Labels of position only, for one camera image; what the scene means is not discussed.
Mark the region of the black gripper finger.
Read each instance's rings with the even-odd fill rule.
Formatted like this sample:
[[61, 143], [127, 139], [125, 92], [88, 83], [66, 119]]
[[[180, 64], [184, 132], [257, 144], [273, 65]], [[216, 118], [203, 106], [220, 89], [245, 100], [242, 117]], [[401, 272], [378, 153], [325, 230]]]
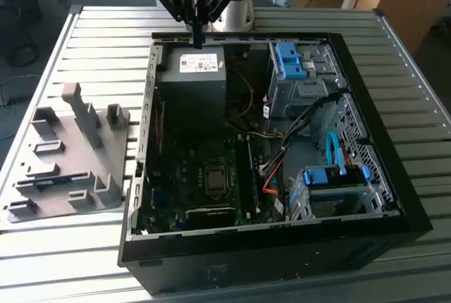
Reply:
[[218, 19], [231, 0], [198, 0], [198, 49], [204, 43], [203, 27]]
[[198, 24], [194, 11], [193, 0], [159, 0], [173, 18], [183, 21], [188, 29], [191, 29], [192, 43], [198, 49]]

